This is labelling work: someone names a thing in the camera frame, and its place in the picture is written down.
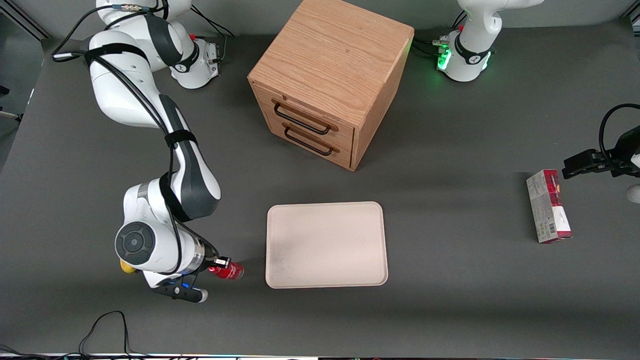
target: black metal handle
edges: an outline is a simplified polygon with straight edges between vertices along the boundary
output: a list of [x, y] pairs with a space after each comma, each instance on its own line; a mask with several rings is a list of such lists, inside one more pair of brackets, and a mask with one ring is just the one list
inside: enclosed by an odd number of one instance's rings
[[305, 129], [307, 129], [309, 131], [313, 131], [316, 134], [325, 135], [326, 133], [329, 132], [329, 130], [331, 130], [331, 126], [327, 126], [326, 129], [324, 129], [324, 130], [316, 129], [313, 126], [309, 126], [309, 125], [305, 124], [304, 122], [302, 122], [300, 120], [296, 120], [296, 119], [288, 116], [287, 114], [279, 112], [278, 111], [279, 108], [280, 108], [280, 103], [276, 102], [276, 106], [273, 107], [273, 111], [276, 113], [276, 115], [278, 115], [279, 117], [282, 117], [284, 119], [287, 119], [287, 120], [291, 121], [292, 123], [294, 123], [296, 125], [300, 125], [300, 126], [304, 127]]
[[306, 147], [307, 149], [309, 149], [311, 151], [315, 151], [315, 152], [317, 152], [318, 154], [320, 154], [322, 156], [329, 156], [333, 152], [333, 147], [330, 147], [328, 151], [322, 151], [322, 150], [318, 149], [317, 147], [313, 147], [313, 146], [307, 144], [306, 142], [304, 142], [302, 140], [296, 139], [295, 137], [289, 135], [289, 130], [291, 130], [291, 128], [289, 126], [287, 126], [284, 129], [284, 136], [286, 136], [287, 139], [290, 139], [290, 140], [292, 140], [292, 141], [294, 141], [294, 142]]

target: wood grain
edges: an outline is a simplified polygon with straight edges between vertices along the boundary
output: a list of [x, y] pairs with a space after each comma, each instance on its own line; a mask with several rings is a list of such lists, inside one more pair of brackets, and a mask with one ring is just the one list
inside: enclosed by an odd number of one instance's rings
[[[248, 75], [269, 129], [286, 139], [291, 126], [299, 140], [337, 149], [326, 158], [355, 171], [396, 95], [412, 39], [410, 26], [344, 1], [304, 0]], [[294, 125], [275, 113], [276, 102], [331, 130]]]
[[340, 0], [304, 0], [249, 78], [358, 128], [412, 36]]
[[382, 118], [386, 115], [391, 102], [396, 97], [398, 86], [400, 85], [400, 79], [404, 70], [407, 56], [409, 55], [409, 49], [411, 48], [411, 39], [407, 39], [404, 51], [397, 59], [397, 63], [393, 67], [393, 71], [389, 74], [387, 81], [385, 82], [378, 98], [374, 102], [373, 106], [369, 109], [366, 115], [365, 122], [362, 124], [362, 128], [355, 133], [353, 138], [353, 154], [351, 159], [351, 169], [355, 170], [362, 160], [364, 152], [369, 147], [373, 135], [378, 130], [378, 126], [382, 122]]
[[333, 147], [339, 148], [342, 151], [351, 154], [351, 147], [353, 144], [353, 128], [351, 126], [337, 124], [336, 122], [326, 120], [309, 120], [314, 119], [315, 117], [311, 114], [306, 113], [305, 111], [296, 109], [295, 106], [289, 105], [287, 100], [285, 100], [282, 95], [262, 88], [260, 85], [256, 84], [253, 84], [252, 88], [253, 93], [258, 100], [258, 104], [260, 105], [260, 109], [262, 110], [262, 114], [267, 121], [269, 130], [271, 130], [272, 133], [274, 133], [274, 128], [279, 126], [282, 122], [286, 122], [292, 126], [294, 125], [292, 122], [289, 122], [288, 120], [276, 115], [274, 111], [274, 105], [275, 102], [279, 102], [280, 104], [283, 104], [279, 111], [286, 115], [289, 115], [307, 125], [316, 128], [324, 128], [325, 126], [331, 127], [329, 132], [325, 135], [314, 134], [301, 127], [300, 131], [303, 131], [306, 135], [314, 136], [324, 143], [327, 143]]
[[292, 125], [292, 124], [288, 124], [285, 122], [281, 122], [279, 123], [279, 125], [272, 125], [273, 126], [273, 133], [276, 134], [277, 136], [279, 136], [280, 138], [283, 138], [284, 140], [287, 140], [288, 142], [294, 144], [295, 146], [301, 147], [302, 149], [305, 149], [308, 152], [311, 152], [312, 154], [318, 155], [318, 153], [316, 153], [313, 150], [310, 150], [296, 142], [292, 142], [290, 139], [288, 139], [285, 135], [284, 132], [287, 129], [287, 127], [289, 127], [292, 131], [289, 131], [289, 134], [299, 140], [301, 140], [302, 142], [305, 142], [313, 147], [316, 147], [318, 149], [320, 149], [321, 151], [328, 151], [329, 149], [333, 149], [333, 151], [331, 152], [331, 154], [329, 154], [328, 156], [322, 156], [319, 155], [321, 158], [327, 159], [329, 161], [331, 161], [332, 163], [338, 164], [344, 168], [350, 169], [351, 166], [351, 149], [349, 150], [344, 150], [344, 149], [340, 149], [337, 148], [335, 146], [332, 146], [330, 144], [327, 144], [326, 142], [324, 142], [322, 139], [318, 138], [317, 136], [314, 136], [312, 134], [310, 134], [309, 132], [302, 130], [302, 128]]

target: plastic tray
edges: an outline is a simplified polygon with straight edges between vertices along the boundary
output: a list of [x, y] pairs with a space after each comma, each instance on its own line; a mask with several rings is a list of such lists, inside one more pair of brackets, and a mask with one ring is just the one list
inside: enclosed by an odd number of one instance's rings
[[270, 287], [377, 286], [387, 277], [377, 202], [276, 205], [269, 210], [265, 278]]

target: red can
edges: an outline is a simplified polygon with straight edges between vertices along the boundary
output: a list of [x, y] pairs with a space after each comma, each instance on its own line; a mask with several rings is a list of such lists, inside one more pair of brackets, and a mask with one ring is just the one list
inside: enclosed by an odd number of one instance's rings
[[229, 268], [210, 267], [209, 271], [216, 274], [220, 279], [238, 280], [244, 275], [244, 267], [239, 263], [231, 261]]

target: product box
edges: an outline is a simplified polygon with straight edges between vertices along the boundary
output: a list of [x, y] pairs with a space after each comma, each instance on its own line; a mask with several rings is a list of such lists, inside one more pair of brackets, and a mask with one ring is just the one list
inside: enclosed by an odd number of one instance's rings
[[557, 170], [542, 170], [527, 179], [538, 242], [555, 243], [572, 237], [562, 202]]

